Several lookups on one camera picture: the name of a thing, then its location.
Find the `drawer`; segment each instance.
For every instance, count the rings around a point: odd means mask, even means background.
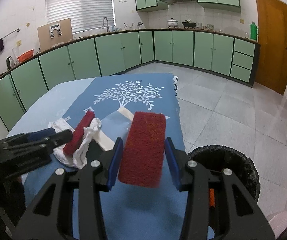
[[[236,65],[231,65],[231,77],[237,78],[245,82],[249,82],[250,73],[251,71],[248,69],[238,67]]]
[[[253,57],[255,52],[255,45],[248,41],[235,39],[234,50]]]
[[[252,62],[254,58],[234,51],[233,64],[252,69]]]

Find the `red sponge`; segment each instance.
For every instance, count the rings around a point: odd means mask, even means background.
[[[82,138],[85,132],[83,131],[84,127],[88,127],[94,119],[94,112],[92,111],[87,111],[85,116],[81,119],[80,123],[77,125],[75,131],[72,134],[72,140],[68,142],[64,148],[63,148],[63,153],[66,155],[73,155],[74,152],[79,149],[81,143],[82,143]]]
[[[134,114],[119,169],[121,182],[142,187],[159,186],[165,130],[163,114]]]

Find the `white pot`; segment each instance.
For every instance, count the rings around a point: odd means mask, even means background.
[[[168,20],[168,27],[178,27],[178,21],[174,20],[173,18],[171,18],[170,20]]]

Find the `tiled floor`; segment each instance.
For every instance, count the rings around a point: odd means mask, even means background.
[[[250,157],[261,183],[258,205],[266,217],[287,210],[287,100],[198,70],[152,63],[129,73],[178,76],[180,122],[186,152],[217,144]]]

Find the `countertop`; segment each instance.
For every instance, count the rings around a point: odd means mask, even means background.
[[[206,33],[214,33],[214,34],[218,34],[218,35],[224,35],[224,36],[228,36],[228,37],[232,37],[232,38],[237,38],[237,39],[240,39],[240,40],[243,40],[243,41],[248,41],[248,42],[251,42],[253,44],[259,44],[258,42],[254,41],[254,40],[250,40],[250,39],[246,39],[246,38],[242,38],[242,37],[238,37],[238,36],[234,36],[234,35],[230,35],[230,34],[227,34],[227,33],[219,33],[219,32],[215,32],[215,31],[208,31],[208,30],[202,30],[202,29],[174,29],[174,28],[171,28],[171,29],[168,29],[168,28],[164,28],[164,29],[142,29],[142,30],[126,30],[126,31],[120,31],[120,32],[109,32],[109,33],[100,33],[100,34],[95,34],[95,35],[90,35],[90,36],[86,36],[86,37],[83,37],[83,38],[77,38],[77,39],[73,39],[69,42],[66,42],[64,44],[60,44],[56,47],[53,47],[51,49],[47,49],[45,51],[42,51],[41,53],[39,54],[36,54],[34,56],[32,56],[30,59],[20,63],[19,65],[13,67],[12,69],[8,70],[7,72],[4,72],[2,74],[0,74],[0,79],[3,78],[4,76],[8,75],[11,71],[13,71],[14,69],[18,68],[19,66],[21,66],[22,64],[25,64],[27,63],[28,61],[30,60],[33,60],[34,58],[36,57],[39,57],[47,52],[50,52],[52,50],[55,50],[55,49],[58,49],[58,48],[61,48],[61,47],[64,47],[64,46],[67,46],[69,44],[73,44],[75,42],[79,42],[79,41],[84,41],[84,40],[87,40],[87,39],[92,39],[92,38],[96,38],[96,37],[100,37],[100,36],[106,36],[106,35],[111,35],[111,34],[117,34],[117,33],[126,33],[126,32],[142,32],[142,31],[186,31],[186,32],[206,32]]]

